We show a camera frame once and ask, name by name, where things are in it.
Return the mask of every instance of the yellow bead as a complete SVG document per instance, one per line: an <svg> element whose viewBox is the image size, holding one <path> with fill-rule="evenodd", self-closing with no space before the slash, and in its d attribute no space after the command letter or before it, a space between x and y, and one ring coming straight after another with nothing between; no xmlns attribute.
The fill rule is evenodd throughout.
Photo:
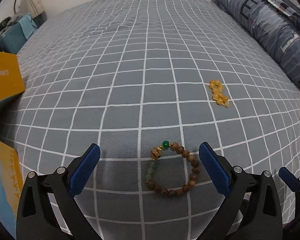
<svg viewBox="0 0 300 240"><path fill-rule="evenodd" d="M222 105L222 103L223 103L222 99L221 99L221 98L218 98L217 104L218 104L218 105Z"/></svg>
<svg viewBox="0 0 300 240"><path fill-rule="evenodd" d="M219 94L213 94L213 96L212 96L213 100L218 100L218 98L219 98Z"/></svg>
<svg viewBox="0 0 300 240"><path fill-rule="evenodd" d="M226 101L228 101L228 97L227 96L222 96L222 100L223 100L223 102L226 102Z"/></svg>

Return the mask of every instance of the gray checkered bed sheet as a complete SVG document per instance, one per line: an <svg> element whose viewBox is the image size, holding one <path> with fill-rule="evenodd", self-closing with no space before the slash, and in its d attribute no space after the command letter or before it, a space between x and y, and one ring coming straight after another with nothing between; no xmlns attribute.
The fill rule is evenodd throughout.
<svg viewBox="0 0 300 240"><path fill-rule="evenodd" d="M283 222L293 218L294 195L278 171L287 166L300 176L300 91L214 4L91 1L48 20L18 60L26 92L7 109L0 139L17 149L24 179L100 145L101 159L76 201L102 238L195 239L220 206L223 196L202 165L182 197L147 190L149 152L163 140L196 156L207 141L232 165L271 171ZM211 79L225 84L229 108L212 100ZM161 185L187 182L191 166L180 155L167 150L158 163Z"/></svg>

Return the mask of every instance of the dark green round bead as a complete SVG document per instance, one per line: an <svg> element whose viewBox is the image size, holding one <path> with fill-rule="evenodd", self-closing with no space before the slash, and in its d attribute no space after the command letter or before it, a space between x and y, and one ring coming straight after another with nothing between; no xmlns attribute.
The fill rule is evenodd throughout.
<svg viewBox="0 0 300 240"><path fill-rule="evenodd" d="M162 143L162 146L163 146L163 148L165 148L165 149L169 148L169 142L168 142L168 141L164 141L164 142Z"/></svg>

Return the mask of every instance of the blue textured pad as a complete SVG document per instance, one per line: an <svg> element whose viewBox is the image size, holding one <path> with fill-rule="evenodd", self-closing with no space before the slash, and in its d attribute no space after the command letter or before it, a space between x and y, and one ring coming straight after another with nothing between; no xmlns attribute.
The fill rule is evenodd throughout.
<svg viewBox="0 0 300 240"><path fill-rule="evenodd" d="M228 196L231 192L230 178L216 157L204 143L202 143L199 147L199 158L217 191L222 195Z"/></svg>
<svg viewBox="0 0 300 240"><path fill-rule="evenodd" d="M99 160L100 148L98 145L95 145L81 161L69 180L68 192L71 197L79 195L82 192Z"/></svg>
<svg viewBox="0 0 300 240"><path fill-rule="evenodd" d="M280 168L279 177L287 184L292 192L299 191L299 180L286 167Z"/></svg>

